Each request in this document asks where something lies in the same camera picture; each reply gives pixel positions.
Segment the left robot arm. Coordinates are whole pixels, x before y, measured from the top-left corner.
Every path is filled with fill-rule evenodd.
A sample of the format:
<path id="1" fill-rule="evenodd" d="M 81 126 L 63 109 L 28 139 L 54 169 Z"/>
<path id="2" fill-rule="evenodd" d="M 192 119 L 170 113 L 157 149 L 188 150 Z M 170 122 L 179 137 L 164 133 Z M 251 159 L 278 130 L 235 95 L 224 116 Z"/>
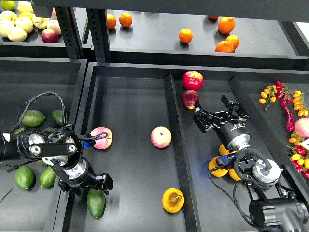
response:
<path id="1" fill-rule="evenodd" d="M 113 188 L 113 179 L 107 173 L 96 175 L 89 161 L 82 156 L 85 144 L 94 146 L 95 141 L 107 138 L 106 132 L 95 136 L 78 135 L 74 124 L 66 123 L 65 105 L 61 100 L 62 127 L 46 132 L 38 129 L 19 128 L 30 105 L 41 96 L 61 96 L 55 92 L 44 92 L 28 100 L 17 114 L 17 123 L 9 132 L 0 135 L 0 160 L 18 155 L 20 159 L 42 160 L 49 165 L 59 177 L 58 185 L 64 192 L 80 194 L 81 189 L 102 190 L 108 194 Z"/>

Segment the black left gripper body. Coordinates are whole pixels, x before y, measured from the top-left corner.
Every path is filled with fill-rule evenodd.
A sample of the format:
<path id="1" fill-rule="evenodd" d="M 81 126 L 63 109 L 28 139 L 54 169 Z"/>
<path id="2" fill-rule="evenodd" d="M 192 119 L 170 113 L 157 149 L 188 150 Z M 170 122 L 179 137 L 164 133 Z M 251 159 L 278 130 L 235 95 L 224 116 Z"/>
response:
<path id="1" fill-rule="evenodd" d="M 59 180 L 67 182 L 71 187 L 74 189 L 84 189 L 84 188 L 94 188 L 95 181 L 94 178 L 96 177 L 94 170 L 92 167 L 88 167 L 86 171 L 82 173 L 76 179 L 68 179 L 68 180 Z"/>

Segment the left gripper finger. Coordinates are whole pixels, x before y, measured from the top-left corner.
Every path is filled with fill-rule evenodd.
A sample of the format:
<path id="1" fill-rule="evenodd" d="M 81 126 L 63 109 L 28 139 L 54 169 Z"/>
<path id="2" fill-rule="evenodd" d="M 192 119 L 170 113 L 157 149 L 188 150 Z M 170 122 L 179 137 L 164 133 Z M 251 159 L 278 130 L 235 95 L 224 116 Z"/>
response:
<path id="1" fill-rule="evenodd" d="M 80 189 L 75 189 L 73 187 L 71 187 L 67 182 L 65 181 L 59 181 L 58 182 L 58 186 L 60 187 L 60 189 L 63 191 L 63 192 L 70 192 L 70 193 L 73 193 L 77 196 L 80 196 L 81 195 L 81 190 Z"/>
<path id="2" fill-rule="evenodd" d="M 113 189 L 113 179 L 108 173 L 102 173 L 94 178 L 94 189 L 102 190 L 105 195 L 109 195 L 109 191 Z"/>

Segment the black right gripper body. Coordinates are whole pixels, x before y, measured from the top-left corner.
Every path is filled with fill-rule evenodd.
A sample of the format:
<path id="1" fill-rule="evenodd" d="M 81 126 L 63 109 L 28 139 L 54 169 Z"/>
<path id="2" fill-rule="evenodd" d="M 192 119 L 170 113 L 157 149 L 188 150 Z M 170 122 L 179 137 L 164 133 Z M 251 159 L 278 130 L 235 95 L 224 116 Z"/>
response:
<path id="1" fill-rule="evenodd" d="M 244 123 L 235 115 L 228 116 L 227 111 L 215 113 L 213 128 L 225 148 L 248 147 L 251 138 Z"/>

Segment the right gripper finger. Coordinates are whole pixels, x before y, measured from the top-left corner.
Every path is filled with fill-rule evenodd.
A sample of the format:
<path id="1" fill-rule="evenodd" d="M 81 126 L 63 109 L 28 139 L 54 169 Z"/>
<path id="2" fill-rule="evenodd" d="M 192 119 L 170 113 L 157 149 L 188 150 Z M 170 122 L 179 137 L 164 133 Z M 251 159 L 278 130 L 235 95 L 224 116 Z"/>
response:
<path id="1" fill-rule="evenodd" d="M 226 114 L 228 118 L 232 118 L 233 112 L 236 112 L 240 121 L 247 121 L 249 119 L 249 115 L 240 103 L 229 100 L 225 95 L 221 96 L 221 101 L 227 108 Z"/>
<path id="2" fill-rule="evenodd" d="M 223 117 L 219 113 L 205 111 L 198 101 L 195 102 L 194 106 L 195 112 L 193 116 L 193 121 L 202 133 L 207 133 L 214 127 L 217 127 L 214 125 L 214 122 L 216 120 L 219 122 L 223 120 Z"/>

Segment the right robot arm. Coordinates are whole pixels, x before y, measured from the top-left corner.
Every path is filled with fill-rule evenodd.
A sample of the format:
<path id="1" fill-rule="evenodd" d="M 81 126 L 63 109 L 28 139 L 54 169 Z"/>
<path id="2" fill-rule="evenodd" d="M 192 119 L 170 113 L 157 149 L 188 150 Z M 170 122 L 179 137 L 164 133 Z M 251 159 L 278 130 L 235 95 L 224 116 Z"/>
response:
<path id="1" fill-rule="evenodd" d="M 229 195 L 230 200 L 243 219 L 252 227 L 265 232 L 306 232 L 305 224 L 309 220 L 309 206 L 299 200 L 296 192 L 280 183 L 285 169 L 265 157 L 249 145 L 251 134 L 245 122 L 249 118 L 240 103 L 221 97 L 226 110 L 210 112 L 195 102 L 193 121 L 206 133 L 213 129 L 228 155 L 215 158 L 215 166 L 209 168 L 208 175 L 218 170 L 233 169 L 239 177 L 237 183 L 245 185 L 250 196 L 249 215 L 246 215 L 236 200 L 236 195 Z"/>

